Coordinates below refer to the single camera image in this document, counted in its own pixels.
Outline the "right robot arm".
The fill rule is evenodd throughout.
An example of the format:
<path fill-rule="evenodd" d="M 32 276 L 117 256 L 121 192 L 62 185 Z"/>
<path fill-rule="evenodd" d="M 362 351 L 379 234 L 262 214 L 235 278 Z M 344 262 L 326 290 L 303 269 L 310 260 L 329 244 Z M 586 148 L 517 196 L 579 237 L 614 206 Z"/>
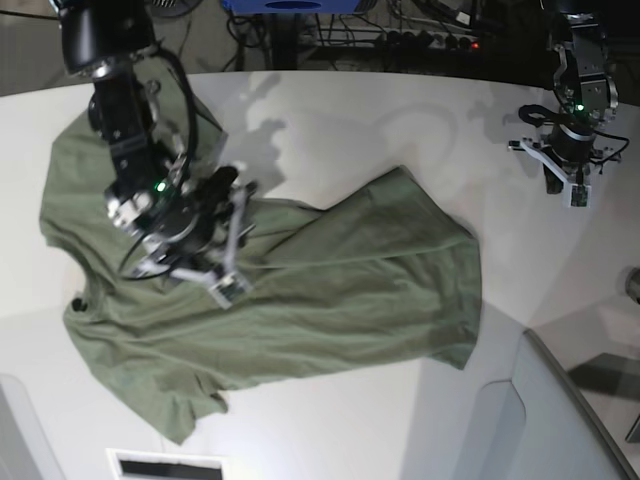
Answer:
<path fill-rule="evenodd" d="M 193 90 L 178 57 L 156 40 L 142 1 L 57 1 L 66 70 L 94 86 L 88 115 L 106 142 L 116 178 L 105 192 L 108 216 L 125 231 L 167 246 L 178 257 L 212 247 L 217 216 L 229 209 L 237 176 L 226 168 L 192 190 L 185 185 L 199 143 Z M 165 62 L 184 95 L 187 131 L 159 112 L 152 83 L 136 63 Z"/>

